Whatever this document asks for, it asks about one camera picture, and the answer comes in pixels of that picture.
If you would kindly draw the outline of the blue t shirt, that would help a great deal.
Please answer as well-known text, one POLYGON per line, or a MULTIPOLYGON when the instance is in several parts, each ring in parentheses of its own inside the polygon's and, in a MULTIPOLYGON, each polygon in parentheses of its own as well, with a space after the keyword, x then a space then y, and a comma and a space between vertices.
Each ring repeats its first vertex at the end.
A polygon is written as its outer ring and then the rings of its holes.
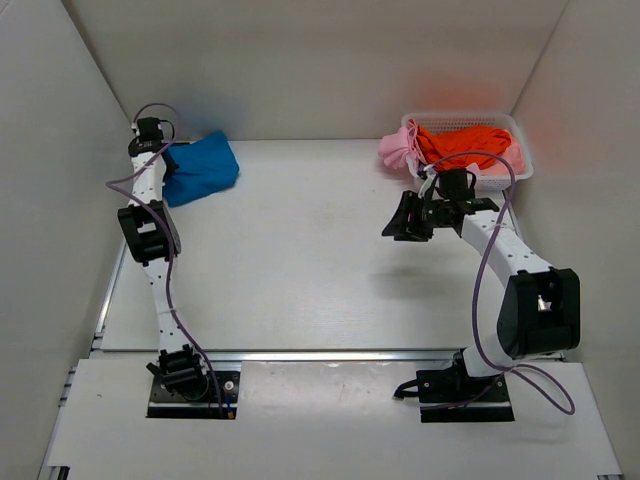
POLYGON ((163 186, 163 197, 171 208, 232 188, 240 167, 227 136, 220 130, 190 144, 169 150, 179 169, 163 186))

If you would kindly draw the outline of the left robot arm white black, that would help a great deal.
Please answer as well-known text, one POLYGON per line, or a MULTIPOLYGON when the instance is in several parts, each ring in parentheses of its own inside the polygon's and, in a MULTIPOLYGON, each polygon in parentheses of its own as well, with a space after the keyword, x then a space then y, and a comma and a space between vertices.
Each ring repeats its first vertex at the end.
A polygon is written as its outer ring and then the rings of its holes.
POLYGON ((147 366, 172 399, 199 401, 210 392, 209 373, 202 356, 176 319, 171 298, 171 272, 181 252, 180 238, 163 200, 164 180, 177 164, 168 158, 170 140, 155 117, 136 119, 128 153, 133 175, 131 190, 112 182, 109 187, 128 198, 117 218, 129 253, 146 276, 152 292, 158 327, 158 359, 147 366))

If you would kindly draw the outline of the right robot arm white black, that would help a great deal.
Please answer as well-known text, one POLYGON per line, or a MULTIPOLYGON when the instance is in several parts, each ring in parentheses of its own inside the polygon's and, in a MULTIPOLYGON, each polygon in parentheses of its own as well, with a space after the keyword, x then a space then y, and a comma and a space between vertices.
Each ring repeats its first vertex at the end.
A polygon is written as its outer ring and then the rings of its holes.
POLYGON ((479 197, 474 177, 462 169, 435 176, 421 192, 403 192, 383 229, 396 241, 427 242, 435 230, 451 229, 481 256, 479 270, 491 270, 504 288, 495 325, 481 336, 472 318, 473 344, 463 349, 460 368, 448 376, 449 391, 471 400, 484 377, 509 371, 526 358, 575 349, 581 339, 580 280, 537 255, 504 221, 506 205, 479 197))

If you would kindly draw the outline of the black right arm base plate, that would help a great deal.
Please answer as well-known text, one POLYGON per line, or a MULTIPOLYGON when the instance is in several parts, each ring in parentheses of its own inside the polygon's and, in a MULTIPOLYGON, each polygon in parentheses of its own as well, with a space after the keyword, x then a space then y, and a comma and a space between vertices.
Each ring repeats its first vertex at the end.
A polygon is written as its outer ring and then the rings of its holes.
POLYGON ((461 359, 444 369, 418 370, 400 384, 393 398, 417 399, 423 424, 513 422, 503 375, 471 377, 461 359))

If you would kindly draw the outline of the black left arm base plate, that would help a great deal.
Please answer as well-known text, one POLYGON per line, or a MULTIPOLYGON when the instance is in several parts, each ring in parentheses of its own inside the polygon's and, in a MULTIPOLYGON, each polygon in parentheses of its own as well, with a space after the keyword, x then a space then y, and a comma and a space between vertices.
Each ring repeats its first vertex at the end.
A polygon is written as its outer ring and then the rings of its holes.
POLYGON ((216 382, 205 371, 199 378, 183 370, 178 377, 162 382, 158 365, 149 363, 153 375, 146 416, 152 419, 235 420, 241 386, 241 370, 215 371, 216 382))

